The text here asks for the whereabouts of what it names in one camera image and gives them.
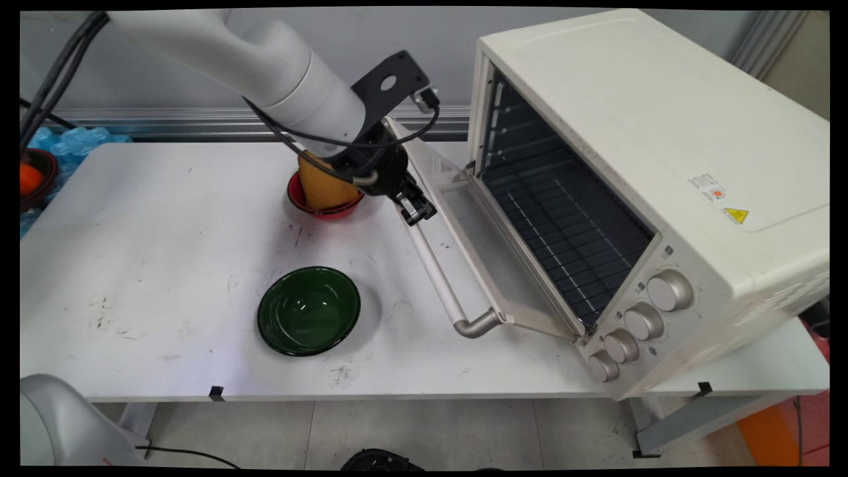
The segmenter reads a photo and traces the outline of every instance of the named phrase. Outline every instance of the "table surface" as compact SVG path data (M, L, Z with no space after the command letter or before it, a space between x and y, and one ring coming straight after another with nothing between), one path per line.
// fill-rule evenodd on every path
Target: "table surface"
M464 143L432 143L457 163ZM297 161L279 143L106 144L20 242L20 376L50 373L91 401L605 396L568 342L451 327L406 225L383 197L319 222L287 200ZM441 216L425 235L468 316L488 308ZM362 299L332 350L268 348L256 310L300 267L347 273ZM646 392L809 394L829 368L795 319Z

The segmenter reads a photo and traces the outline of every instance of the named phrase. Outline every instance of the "warning label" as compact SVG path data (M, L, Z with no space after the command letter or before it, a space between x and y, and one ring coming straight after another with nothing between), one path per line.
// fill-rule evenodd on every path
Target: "warning label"
M690 177L687 182L731 223L743 229L749 228L751 221L747 221L750 213L748 204L733 191L728 191L715 176L710 173L699 174Z
M739 209L724 209L724 212L730 215L730 218L734 219L739 224L745 222L745 218L748 216L747 210L739 210Z

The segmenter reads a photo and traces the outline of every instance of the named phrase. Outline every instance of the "floor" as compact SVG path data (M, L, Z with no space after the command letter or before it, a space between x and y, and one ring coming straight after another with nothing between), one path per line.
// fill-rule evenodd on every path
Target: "floor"
M113 420L123 405L98 404ZM338 470L382 448L425 470L616 469L754 465L736 425L662 458L634 459L629 406L608 399L169 402L159 404L154 446L215 454L251 469ZM153 465L224 467L150 452Z

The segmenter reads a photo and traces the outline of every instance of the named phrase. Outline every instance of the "red container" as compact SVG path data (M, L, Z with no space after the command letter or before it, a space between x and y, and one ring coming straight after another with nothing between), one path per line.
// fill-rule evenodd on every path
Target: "red container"
M336 207L335 209L310 209L306 206L306 195L304 194L304 186L300 183L299 172L295 172L292 178L288 180L288 199L292 201L292 204L294 204L294 206L298 209L311 214L322 221L337 221L339 219L344 219L344 217L353 213L354 209L356 209L356 206L359 205L363 197L365 197L365 194L360 192L360 195L356 198L356 200L348 202L340 207Z
M44 176L42 183L38 185L36 190L20 198L20 213L23 214L32 207L39 205L53 190L56 176L59 174L59 163L56 162L56 158L52 154L41 149L27 149L20 163L35 167Z

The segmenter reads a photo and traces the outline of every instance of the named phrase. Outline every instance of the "gray wall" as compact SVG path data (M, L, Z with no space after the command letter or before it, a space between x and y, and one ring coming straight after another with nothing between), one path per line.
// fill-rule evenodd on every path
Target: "gray wall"
M607 8L338 7L237 8L229 25L244 33L256 20L286 21L348 84L389 54L407 49L444 105L471 100L476 40L480 36ZM646 9L662 23L730 60L756 11ZM31 99L76 25L20 21L20 94ZM243 108L233 92L131 42L107 25L89 48L59 109Z

